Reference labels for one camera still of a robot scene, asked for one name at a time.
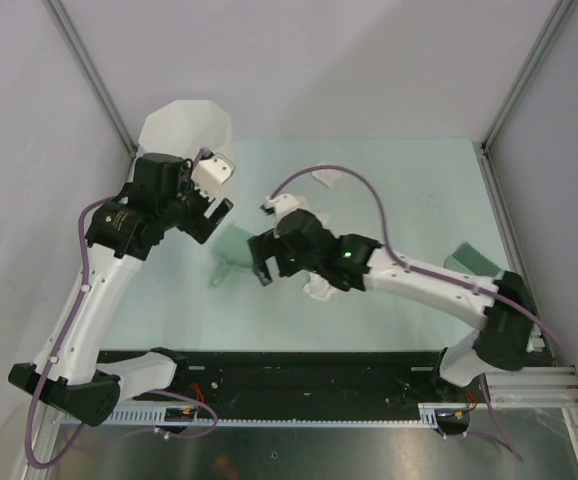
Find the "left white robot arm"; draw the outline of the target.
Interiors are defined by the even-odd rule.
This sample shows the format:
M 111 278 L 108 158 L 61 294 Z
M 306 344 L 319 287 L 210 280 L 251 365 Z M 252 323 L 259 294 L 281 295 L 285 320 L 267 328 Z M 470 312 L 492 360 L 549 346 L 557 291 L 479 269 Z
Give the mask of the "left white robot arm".
M 167 231 L 205 243 L 232 209 L 223 189 L 235 167 L 203 149 L 194 160 L 148 153 L 131 181 L 93 206 L 79 227 L 85 258 L 81 273 L 47 343 L 30 363 L 18 363 L 10 384 L 81 423 L 97 427 L 127 399 L 158 390 L 183 397 L 190 387 L 187 359 L 154 348 L 141 356 L 101 364 L 105 332 L 131 279 Z

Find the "green plastic dustpan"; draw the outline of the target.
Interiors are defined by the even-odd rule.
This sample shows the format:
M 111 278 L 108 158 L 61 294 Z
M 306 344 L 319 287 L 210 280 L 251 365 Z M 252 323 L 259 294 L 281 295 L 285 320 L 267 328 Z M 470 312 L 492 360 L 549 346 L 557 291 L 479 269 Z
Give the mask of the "green plastic dustpan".
M 217 267 L 211 278 L 212 287 L 220 286 L 233 271 L 252 269 L 253 257 L 248 244 L 252 236 L 235 224 L 229 224 L 218 236 L 213 248 Z

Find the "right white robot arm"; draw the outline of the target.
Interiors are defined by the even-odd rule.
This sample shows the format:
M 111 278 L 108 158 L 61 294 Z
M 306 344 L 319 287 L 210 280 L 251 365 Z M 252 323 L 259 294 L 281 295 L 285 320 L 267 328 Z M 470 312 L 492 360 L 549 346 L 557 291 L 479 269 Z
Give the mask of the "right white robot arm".
M 489 372 L 517 372 L 529 363 L 534 323 L 522 278 L 470 276 L 407 260 L 379 241 L 358 234 L 337 236 L 312 213 L 298 209 L 248 240 L 260 282 L 272 281 L 267 262 L 282 277 L 300 271 L 337 290 L 393 294 L 463 321 L 472 331 L 444 349 L 430 376 L 432 393 L 453 401 L 471 381 Z

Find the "green hand brush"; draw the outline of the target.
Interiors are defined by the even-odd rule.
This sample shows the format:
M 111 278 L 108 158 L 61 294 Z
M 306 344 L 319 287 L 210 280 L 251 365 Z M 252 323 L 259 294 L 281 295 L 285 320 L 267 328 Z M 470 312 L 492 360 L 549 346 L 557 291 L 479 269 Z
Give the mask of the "green hand brush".
M 476 276 L 498 277 L 503 269 L 488 259 L 470 243 L 461 243 L 444 261 L 446 269 Z

